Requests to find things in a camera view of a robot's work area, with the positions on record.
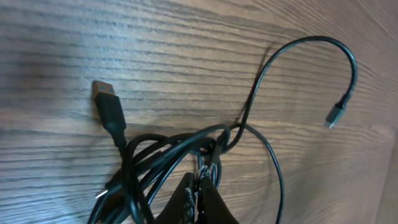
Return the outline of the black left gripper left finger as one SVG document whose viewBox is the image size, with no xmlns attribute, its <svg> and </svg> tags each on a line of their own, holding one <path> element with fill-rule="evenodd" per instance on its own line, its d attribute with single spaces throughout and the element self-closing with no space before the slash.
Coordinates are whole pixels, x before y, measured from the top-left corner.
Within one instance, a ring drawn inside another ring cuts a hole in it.
<svg viewBox="0 0 398 224">
<path fill-rule="evenodd" d="M 155 219 L 155 224 L 194 224 L 195 204 L 195 174 L 187 172 Z"/>
</svg>

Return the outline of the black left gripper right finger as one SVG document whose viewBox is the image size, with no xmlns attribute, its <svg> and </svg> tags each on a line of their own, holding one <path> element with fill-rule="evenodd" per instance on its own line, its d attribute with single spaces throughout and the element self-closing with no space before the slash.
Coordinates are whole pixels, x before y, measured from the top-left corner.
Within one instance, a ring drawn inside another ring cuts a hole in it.
<svg viewBox="0 0 398 224">
<path fill-rule="evenodd" d="M 239 222 L 228 210 L 221 195 L 211 179 L 207 166 L 202 166 L 197 181 L 198 190 L 198 224 L 238 224 Z"/>
</svg>

